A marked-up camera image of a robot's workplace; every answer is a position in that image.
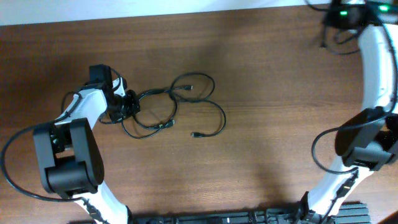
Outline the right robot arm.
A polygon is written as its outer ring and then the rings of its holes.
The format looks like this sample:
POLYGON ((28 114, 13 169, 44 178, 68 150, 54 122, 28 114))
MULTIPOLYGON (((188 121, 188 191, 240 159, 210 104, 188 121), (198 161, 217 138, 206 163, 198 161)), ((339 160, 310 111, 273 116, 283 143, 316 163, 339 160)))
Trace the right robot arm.
POLYGON ((332 1, 323 10, 329 28, 350 32, 363 60, 360 113, 335 127, 336 158, 294 208, 268 209, 267 223, 369 223, 361 203, 345 204, 367 177, 397 160, 397 4, 332 1))

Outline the black cable small plug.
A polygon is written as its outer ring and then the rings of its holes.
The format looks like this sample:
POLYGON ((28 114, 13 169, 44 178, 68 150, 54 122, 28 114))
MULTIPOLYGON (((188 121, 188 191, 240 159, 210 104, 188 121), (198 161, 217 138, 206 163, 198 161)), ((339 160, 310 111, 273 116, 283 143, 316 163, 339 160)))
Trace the black cable small plug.
POLYGON ((168 94, 171 98, 174 98, 176 102, 182 102, 182 103, 209 103, 213 106, 215 106, 221 113, 222 115, 222 125, 219 128, 219 130, 211 133, 211 134, 205 134, 205 133, 200 133, 200 132, 192 132, 191 133, 191 137, 193 138, 209 138, 209 137, 214 137, 217 136, 219 134, 221 134, 225 127, 226 127, 226 123, 227 123, 227 117, 226 117, 226 113, 224 111, 224 109, 217 103, 215 103, 214 101, 211 101, 209 99, 209 97, 213 94, 214 90, 215 90, 215 80, 213 79, 213 77, 202 73, 202 72, 188 72, 188 73, 184 73, 182 75, 179 75, 177 78, 175 78, 173 80, 173 82, 171 83, 169 89, 168 89, 168 94), (209 92, 209 94, 207 94, 204 98, 186 98, 182 95, 179 95, 175 92, 175 90, 177 90, 177 87, 175 87, 176 83, 178 81, 180 81, 183 78, 187 78, 190 76, 203 76, 207 79, 209 79, 211 81, 212 87, 211 87, 211 91, 209 92))

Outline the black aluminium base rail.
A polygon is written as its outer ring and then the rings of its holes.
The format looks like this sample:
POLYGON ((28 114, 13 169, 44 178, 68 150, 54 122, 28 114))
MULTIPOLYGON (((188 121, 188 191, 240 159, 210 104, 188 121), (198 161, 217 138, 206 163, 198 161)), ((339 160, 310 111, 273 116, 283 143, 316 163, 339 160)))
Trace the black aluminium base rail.
POLYGON ((327 217, 318 215, 307 208, 269 208, 233 213, 213 213, 200 215, 166 215, 158 217, 133 216, 128 212, 130 224, 293 224, 293 223, 326 223, 326 224, 370 224, 368 206, 365 203, 342 205, 336 215, 327 217))

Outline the black cable thick plug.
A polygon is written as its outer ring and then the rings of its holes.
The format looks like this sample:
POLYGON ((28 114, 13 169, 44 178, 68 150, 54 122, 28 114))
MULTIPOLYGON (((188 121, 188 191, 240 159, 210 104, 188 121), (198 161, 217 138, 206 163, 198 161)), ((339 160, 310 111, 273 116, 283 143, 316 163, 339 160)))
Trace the black cable thick plug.
POLYGON ((143 98, 145 98, 145 97, 147 97, 147 96, 159 95, 159 94, 164 94, 164 93, 168 94, 169 98, 170 98, 170 99, 173 101, 173 103, 174 103, 174 110, 173 110, 172 114, 169 116, 168 120, 167 120, 167 121, 160 121, 160 122, 157 123, 157 124, 153 124, 153 125, 150 125, 150 126, 146 126, 146 125, 142 124, 141 122, 139 122, 139 120, 137 119, 136 115, 134 114, 134 115, 132 116, 132 118, 134 119, 134 121, 136 122, 136 124, 138 124, 140 127, 144 128, 144 129, 146 129, 146 130, 153 131, 153 133, 147 134, 147 135, 145 135, 145 136, 134 136, 134 135, 132 135, 132 134, 126 129, 126 127, 125 127, 125 125, 124 125, 124 122, 121 121, 121 127, 122 127, 123 131, 124 131, 129 137, 131 137, 131 138, 133 138, 133 139, 146 139, 146 138, 149 138, 149 137, 152 137, 152 136, 156 135, 158 132, 160 132, 160 131, 163 130, 163 129, 171 128, 171 127, 175 124, 174 117, 175 117, 175 115, 177 114, 178 102, 177 102, 177 98, 175 97, 175 95, 174 95, 174 93, 173 93, 173 89, 172 89, 172 88, 169 88, 169 89, 166 89, 166 88, 162 88, 162 89, 156 88, 156 89, 151 89, 151 90, 144 91, 144 92, 138 94, 137 100, 138 100, 138 102, 140 102, 143 98))

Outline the black cable silver plug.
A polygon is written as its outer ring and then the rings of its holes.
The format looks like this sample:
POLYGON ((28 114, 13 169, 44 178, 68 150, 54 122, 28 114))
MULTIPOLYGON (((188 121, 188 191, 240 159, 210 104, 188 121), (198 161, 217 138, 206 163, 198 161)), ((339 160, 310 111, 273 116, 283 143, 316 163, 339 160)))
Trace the black cable silver plug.
POLYGON ((361 33, 355 29, 335 29, 323 26, 320 33, 320 48, 333 55, 352 55, 359 53, 356 41, 361 33))

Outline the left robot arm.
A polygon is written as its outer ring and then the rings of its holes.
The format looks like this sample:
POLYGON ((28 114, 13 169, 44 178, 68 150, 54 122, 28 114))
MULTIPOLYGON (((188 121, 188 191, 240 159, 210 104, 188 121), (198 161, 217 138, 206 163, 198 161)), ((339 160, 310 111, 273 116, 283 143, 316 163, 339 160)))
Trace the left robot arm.
POLYGON ((113 79, 108 65, 89 67, 90 80, 50 124, 35 128, 34 145, 40 181, 48 193, 74 201, 96 223, 132 223, 130 209, 104 181, 104 164, 93 135, 100 117, 121 123, 140 110, 137 95, 122 76, 113 79))

